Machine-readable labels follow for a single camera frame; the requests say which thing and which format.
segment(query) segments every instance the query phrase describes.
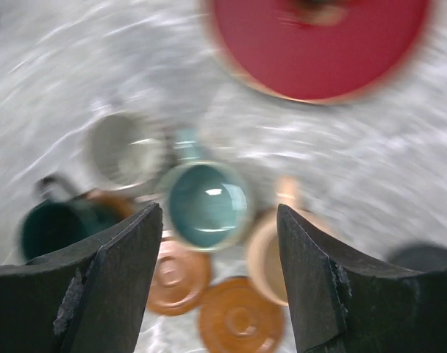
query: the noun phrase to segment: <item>mug handle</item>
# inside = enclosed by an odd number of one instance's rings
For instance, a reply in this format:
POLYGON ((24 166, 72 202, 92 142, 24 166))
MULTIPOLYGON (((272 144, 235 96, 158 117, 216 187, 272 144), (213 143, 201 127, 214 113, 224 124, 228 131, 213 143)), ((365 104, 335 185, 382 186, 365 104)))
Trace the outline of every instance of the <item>mug handle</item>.
POLYGON ((286 204, 295 210, 303 208, 302 204, 297 202, 297 181, 290 176, 279 178, 276 186, 276 195, 280 204, 286 204))
POLYGON ((176 132, 173 145, 178 161, 186 163, 203 159, 203 154, 197 142, 195 129, 180 129, 176 132))
POLYGON ((54 193, 52 193, 52 185, 60 186, 71 199, 80 195, 80 192, 67 178, 59 174, 50 174, 39 180, 35 186, 36 192, 42 200, 55 201, 57 199, 54 193))

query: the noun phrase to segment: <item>mug rim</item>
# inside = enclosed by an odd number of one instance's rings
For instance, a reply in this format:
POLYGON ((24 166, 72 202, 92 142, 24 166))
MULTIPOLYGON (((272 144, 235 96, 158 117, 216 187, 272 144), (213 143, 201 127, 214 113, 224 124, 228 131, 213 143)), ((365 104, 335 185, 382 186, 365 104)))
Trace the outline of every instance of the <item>mug rim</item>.
POLYGON ((237 244, 245 235, 246 231, 248 230, 249 226, 251 225, 251 222, 254 217, 254 202, 253 202, 253 195, 251 194, 251 191, 249 190, 249 187, 242 178, 242 176, 230 165, 227 165, 226 163, 220 163, 218 161, 214 160, 192 160, 180 165, 177 165, 176 167, 172 168, 168 173, 171 175, 172 179, 168 181, 168 185, 175 185, 176 182, 184 175, 184 173, 191 168, 194 168, 196 166, 200 165, 207 165, 211 166, 217 171, 220 171, 225 177, 230 176, 231 180, 235 180, 236 184, 241 188, 243 191, 243 194, 245 195, 246 199, 246 211, 245 211, 245 219, 244 221, 239 222, 239 224, 235 227, 235 229, 232 231, 232 233, 225 237, 221 242, 215 244, 214 246, 209 247, 201 247, 197 246, 195 244, 192 244, 190 241, 188 241, 185 237, 181 235, 181 233, 176 229, 174 226, 174 222, 171 219, 170 214, 170 194, 171 194, 171 188, 168 187, 167 191, 165 192, 165 205, 164 208, 166 209, 166 217, 169 220, 170 228, 173 231, 174 237, 186 248, 189 250, 192 250, 194 252, 217 252, 222 249, 229 248, 230 246, 233 246, 237 244))
MULTIPOLYGON (((133 184, 129 185, 122 185, 118 184, 117 182, 112 181, 110 178, 105 176, 97 167, 96 163, 94 162, 93 153, 92 153, 92 136, 93 133, 97 130, 98 126, 102 123, 104 123, 108 118, 112 118, 114 116, 120 116, 122 118, 126 118, 131 121, 138 121, 140 123, 140 120, 142 118, 147 118, 149 115, 146 114, 140 114, 136 112, 131 112, 127 110, 118 110, 110 114, 103 114, 100 115, 98 118, 96 118, 92 124, 86 129, 85 134, 83 135, 83 139, 81 139, 81 147, 84 149, 83 153, 83 160, 85 161, 85 164, 87 166, 87 169, 91 172, 91 174, 97 178, 98 182, 100 183, 101 189, 112 191, 112 192, 127 192, 131 191, 135 188, 145 187, 147 183, 149 183, 155 175, 160 171, 161 165, 164 163, 164 161, 160 160, 162 157, 156 157, 155 158, 155 171, 147 171, 146 174, 148 175, 145 179, 142 179, 141 182, 135 182, 133 184)), ((154 140, 158 142, 161 149, 166 149, 166 143, 165 143, 165 136, 163 133, 158 132, 156 129, 154 129, 153 135, 151 135, 154 140)))

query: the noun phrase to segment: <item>speckled floor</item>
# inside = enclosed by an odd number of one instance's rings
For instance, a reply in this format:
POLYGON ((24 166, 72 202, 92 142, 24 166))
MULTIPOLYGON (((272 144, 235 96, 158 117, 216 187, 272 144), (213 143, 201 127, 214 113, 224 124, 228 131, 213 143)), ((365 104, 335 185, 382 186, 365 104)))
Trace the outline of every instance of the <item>speckled floor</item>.
MULTIPOLYGON (((86 127, 115 110, 199 126, 239 168, 261 208, 295 176, 312 211, 345 242, 383 258, 414 239, 447 245, 447 0, 415 62, 382 91, 337 107, 272 99, 212 58, 191 0, 0 0, 0 264, 20 263, 17 231, 32 184, 63 171, 96 181, 86 127)), ((243 248, 213 257, 216 278, 244 274, 243 248)), ((195 310, 146 314, 137 352, 205 352, 195 310)), ((291 328, 280 352, 294 352, 291 328)))

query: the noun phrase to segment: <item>gray floor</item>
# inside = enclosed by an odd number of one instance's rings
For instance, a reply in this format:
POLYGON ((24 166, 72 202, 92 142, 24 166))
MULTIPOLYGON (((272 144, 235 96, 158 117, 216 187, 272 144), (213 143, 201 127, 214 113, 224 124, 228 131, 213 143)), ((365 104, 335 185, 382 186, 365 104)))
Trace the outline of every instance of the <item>gray floor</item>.
MULTIPOLYGON (((383 258, 427 239, 447 245, 447 1, 416 61, 384 90, 338 107, 268 98, 215 63, 191 0, 0 0, 0 264, 19 263, 32 184, 64 171, 94 186, 82 138, 115 110, 199 126, 216 158, 250 181, 301 195, 345 242, 383 258)), ((215 281, 244 274, 243 248, 214 256, 215 281)), ((137 352, 204 352, 197 311, 147 313, 137 352)), ((290 328, 280 352, 294 352, 290 328)))

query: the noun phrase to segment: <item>teal mug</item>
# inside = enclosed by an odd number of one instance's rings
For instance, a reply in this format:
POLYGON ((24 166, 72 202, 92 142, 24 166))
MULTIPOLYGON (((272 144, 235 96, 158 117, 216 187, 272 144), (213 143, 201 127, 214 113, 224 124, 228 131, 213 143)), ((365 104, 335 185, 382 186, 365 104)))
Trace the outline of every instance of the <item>teal mug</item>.
POLYGON ((121 221, 111 209, 80 196, 60 175, 41 179, 36 191, 43 202, 29 212, 21 228, 21 249, 27 260, 63 249, 121 221), (53 186, 61 187, 69 200, 60 201, 53 186))
POLYGON ((236 244, 254 217, 253 201, 241 175, 204 156, 192 129, 176 134, 179 165, 158 185, 174 237, 197 252, 236 244))

